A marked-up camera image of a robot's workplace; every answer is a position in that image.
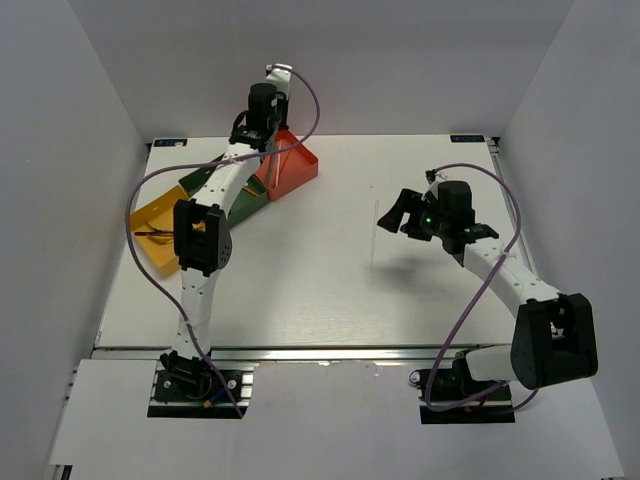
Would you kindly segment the clear white chopstick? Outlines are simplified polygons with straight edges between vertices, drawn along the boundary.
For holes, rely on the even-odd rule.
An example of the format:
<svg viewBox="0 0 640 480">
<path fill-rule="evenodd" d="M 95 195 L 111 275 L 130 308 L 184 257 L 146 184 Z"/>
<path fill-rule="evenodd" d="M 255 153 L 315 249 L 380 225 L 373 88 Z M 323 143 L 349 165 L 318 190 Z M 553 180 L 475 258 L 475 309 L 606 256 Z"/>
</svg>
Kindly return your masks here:
<svg viewBox="0 0 640 480">
<path fill-rule="evenodd" d="M 379 199 L 376 199 L 374 204 L 374 214 L 373 214 L 369 271 L 373 271 L 373 268 L 374 268 L 378 219 L 379 219 Z"/>
</svg>

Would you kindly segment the orange chopstick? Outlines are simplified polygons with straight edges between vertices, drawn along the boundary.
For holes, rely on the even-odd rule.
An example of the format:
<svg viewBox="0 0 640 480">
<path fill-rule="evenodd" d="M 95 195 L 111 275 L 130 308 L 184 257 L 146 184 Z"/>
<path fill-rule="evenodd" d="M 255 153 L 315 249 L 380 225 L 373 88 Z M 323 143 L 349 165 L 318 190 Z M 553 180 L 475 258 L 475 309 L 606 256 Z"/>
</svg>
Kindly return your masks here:
<svg viewBox="0 0 640 480">
<path fill-rule="evenodd" d="M 281 163 L 281 167 L 280 167 L 281 171 L 284 170 L 284 168 L 286 167 L 288 160 L 293 152 L 294 150 L 289 150 L 286 152 L 286 155 L 284 156 L 284 159 L 282 160 L 282 163 Z"/>
</svg>

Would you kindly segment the gold fork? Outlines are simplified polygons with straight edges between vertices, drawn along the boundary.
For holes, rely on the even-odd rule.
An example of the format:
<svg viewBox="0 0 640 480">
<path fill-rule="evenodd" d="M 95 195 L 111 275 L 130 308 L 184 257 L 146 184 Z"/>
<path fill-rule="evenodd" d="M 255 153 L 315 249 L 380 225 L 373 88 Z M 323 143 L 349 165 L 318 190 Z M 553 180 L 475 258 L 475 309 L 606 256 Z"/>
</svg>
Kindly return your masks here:
<svg viewBox="0 0 640 480">
<path fill-rule="evenodd" d="M 154 242 L 159 245 L 169 244 L 174 239 L 172 232 L 147 232 L 146 237 L 151 242 Z"/>
</svg>

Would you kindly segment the purple fork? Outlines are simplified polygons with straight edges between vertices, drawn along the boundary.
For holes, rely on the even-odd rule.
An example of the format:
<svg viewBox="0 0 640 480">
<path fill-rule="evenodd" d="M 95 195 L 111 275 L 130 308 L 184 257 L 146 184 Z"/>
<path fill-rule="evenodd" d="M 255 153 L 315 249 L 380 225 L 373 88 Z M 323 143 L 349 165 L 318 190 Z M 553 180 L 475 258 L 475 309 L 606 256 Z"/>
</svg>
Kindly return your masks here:
<svg viewBox="0 0 640 480">
<path fill-rule="evenodd" d="M 174 233 L 171 230 L 155 229 L 149 231 L 134 231 L 134 235 L 138 237 L 173 237 Z"/>
</svg>

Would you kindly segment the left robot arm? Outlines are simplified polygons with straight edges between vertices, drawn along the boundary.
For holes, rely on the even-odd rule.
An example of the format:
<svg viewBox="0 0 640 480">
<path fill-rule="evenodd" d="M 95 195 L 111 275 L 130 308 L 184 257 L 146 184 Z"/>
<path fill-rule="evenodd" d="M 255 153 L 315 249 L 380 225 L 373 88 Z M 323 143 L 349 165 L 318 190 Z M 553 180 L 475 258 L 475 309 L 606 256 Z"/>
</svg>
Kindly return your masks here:
<svg viewBox="0 0 640 480">
<path fill-rule="evenodd" d="M 232 254 L 230 209 L 260 167 L 261 154 L 273 149 L 287 115 L 288 96 L 289 88 L 274 81 L 252 85 L 248 108 L 234 121 L 220 162 L 203 186 L 173 209 L 174 251 L 182 282 L 180 326 L 171 352 L 161 356 L 161 363 L 191 399 L 202 398 L 211 387 L 202 355 L 210 348 L 214 289 Z"/>
</svg>

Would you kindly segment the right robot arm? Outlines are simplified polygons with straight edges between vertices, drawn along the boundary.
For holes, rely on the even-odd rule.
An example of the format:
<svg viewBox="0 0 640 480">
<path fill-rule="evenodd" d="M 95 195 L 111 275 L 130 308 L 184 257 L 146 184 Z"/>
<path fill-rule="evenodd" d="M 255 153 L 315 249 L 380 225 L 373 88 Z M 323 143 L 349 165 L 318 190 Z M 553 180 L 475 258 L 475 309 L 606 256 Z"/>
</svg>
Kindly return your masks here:
<svg viewBox="0 0 640 480">
<path fill-rule="evenodd" d="M 414 240 L 439 239 L 514 317 L 509 345 L 468 350 L 456 360 L 451 384 L 459 396 L 475 398 L 489 382 L 519 381 L 535 390 L 597 373 L 589 300 L 560 292 L 511 255 L 493 228 L 476 221 L 466 182 L 436 181 L 425 193 L 403 189 L 377 224 Z"/>
</svg>

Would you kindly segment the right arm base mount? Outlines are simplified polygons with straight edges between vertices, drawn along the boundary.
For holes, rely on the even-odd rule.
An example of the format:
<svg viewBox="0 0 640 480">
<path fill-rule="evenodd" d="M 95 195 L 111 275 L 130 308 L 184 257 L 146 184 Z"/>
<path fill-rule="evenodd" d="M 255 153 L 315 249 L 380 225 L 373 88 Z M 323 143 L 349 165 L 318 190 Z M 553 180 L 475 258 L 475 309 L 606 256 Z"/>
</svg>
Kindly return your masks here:
<svg viewBox="0 0 640 480">
<path fill-rule="evenodd" d="M 420 392 L 419 410 L 422 425 L 480 425 L 515 422 L 515 414 L 511 411 L 512 396 L 508 386 L 503 386 L 475 402 L 468 402 L 463 407 L 445 412 L 430 410 L 425 403 L 430 372 L 430 369 L 414 370 L 408 377 L 409 385 Z M 431 402 L 434 405 L 455 403 L 477 394 L 493 384 L 493 381 L 477 382 L 472 380 L 467 373 L 463 373 L 457 368 L 439 369 L 431 391 Z"/>
</svg>

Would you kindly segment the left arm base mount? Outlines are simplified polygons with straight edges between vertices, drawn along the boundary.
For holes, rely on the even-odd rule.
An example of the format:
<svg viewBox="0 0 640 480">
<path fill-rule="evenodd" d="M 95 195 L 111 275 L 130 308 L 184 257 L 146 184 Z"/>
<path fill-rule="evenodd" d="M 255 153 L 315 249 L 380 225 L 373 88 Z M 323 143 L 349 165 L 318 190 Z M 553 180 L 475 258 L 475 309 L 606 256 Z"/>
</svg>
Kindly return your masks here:
<svg viewBox="0 0 640 480">
<path fill-rule="evenodd" d="M 251 397 L 252 373 L 238 367 L 216 374 L 199 357 L 163 353 L 154 375 L 148 418 L 239 420 Z"/>
</svg>

